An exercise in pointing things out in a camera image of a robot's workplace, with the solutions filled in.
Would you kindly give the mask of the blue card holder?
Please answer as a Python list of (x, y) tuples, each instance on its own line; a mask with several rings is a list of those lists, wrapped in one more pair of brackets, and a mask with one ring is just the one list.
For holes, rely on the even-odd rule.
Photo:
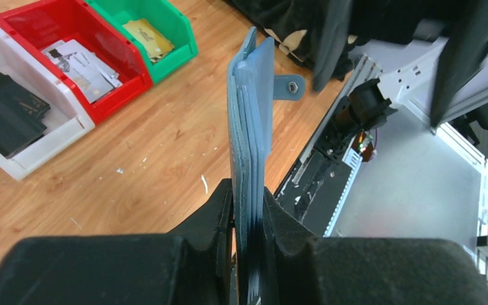
[(264, 186), (272, 148), (273, 103), (300, 100), (306, 80), (299, 74), (275, 74), (275, 42), (257, 43), (251, 27), (227, 68), (227, 121), (233, 184), (237, 283), (240, 304), (260, 297), (265, 277)]

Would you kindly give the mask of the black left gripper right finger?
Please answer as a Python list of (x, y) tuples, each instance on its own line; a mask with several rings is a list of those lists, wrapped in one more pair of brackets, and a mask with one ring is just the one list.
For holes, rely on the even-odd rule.
[(263, 304), (488, 304), (488, 286), (453, 241), (324, 238), (264, 193)]

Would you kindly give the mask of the black floral blanket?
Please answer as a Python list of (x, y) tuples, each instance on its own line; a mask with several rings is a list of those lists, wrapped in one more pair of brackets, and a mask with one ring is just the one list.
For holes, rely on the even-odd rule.
[(312, 70), (326, 17), (327, 1), (228, 1), (295, 64)]

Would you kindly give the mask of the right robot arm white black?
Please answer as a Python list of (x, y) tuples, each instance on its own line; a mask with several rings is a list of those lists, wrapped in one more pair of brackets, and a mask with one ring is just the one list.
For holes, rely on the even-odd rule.
[(313, 89), (320, 92), (350, 36), (439, 46), (395, 70), (380, 73), (343, 96), (330, 139), (349, 144), (401, 107), (411, 107), (429, 128), (484, 109), (488, 129), (488, 1), (327, 1)]

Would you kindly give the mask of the red plastic bin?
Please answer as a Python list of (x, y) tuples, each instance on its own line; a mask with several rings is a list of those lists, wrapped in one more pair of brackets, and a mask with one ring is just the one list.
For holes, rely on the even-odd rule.
[(153, 85), (138, 49), (84, 1), (36, 1), (0, 28), (63, 81), (95, 123)]

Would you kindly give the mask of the green plastic bin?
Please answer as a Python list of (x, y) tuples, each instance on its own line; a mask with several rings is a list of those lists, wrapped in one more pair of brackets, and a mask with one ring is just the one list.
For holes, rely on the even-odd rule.
[(87, 3), (138, 48), (155, 84), (198, 54), (189, 20), (168, 1)]

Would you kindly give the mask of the white cards stack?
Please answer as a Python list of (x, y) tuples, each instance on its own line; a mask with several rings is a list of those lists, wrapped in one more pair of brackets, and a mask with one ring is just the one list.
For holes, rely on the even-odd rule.
[(119, 73), (75, 39), (59, 40), (42, 50), (93, 104), (123, 83)]

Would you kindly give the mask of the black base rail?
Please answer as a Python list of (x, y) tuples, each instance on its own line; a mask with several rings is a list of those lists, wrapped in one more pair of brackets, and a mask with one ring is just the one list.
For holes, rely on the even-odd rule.
[(363, 157), (357, 136), (393, 113), (376, 88), (382, 69), (363, 55), (341, 92), (275, 191), (281, 207), (318, 236), (334, 232)]

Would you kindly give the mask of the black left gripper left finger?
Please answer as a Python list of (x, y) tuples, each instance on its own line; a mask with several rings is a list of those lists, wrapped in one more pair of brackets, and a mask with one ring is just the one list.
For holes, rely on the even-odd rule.
[(232, 185), (165, 234), (38, 236), (0, 263), (0, 304), (228, 304)]

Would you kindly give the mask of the white plastic bin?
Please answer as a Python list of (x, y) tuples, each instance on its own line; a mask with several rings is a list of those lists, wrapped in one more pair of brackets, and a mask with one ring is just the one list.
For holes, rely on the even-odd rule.
[(71, 89), (0, 28), (0, 167), (21, 180), (94, 126)]

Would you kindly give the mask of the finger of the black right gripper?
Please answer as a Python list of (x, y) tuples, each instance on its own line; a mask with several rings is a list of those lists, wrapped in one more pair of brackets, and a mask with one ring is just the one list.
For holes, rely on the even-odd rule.
[(332, 78), (349, 36), (352, 0), (328, 2), (313, 69), (313, 91), (321, 92)]
[(468, 1), (438, 58), (430, 128), (436, 128), (442, 122), (456, 93), (476, 75), (487, 54), (488, 1)]

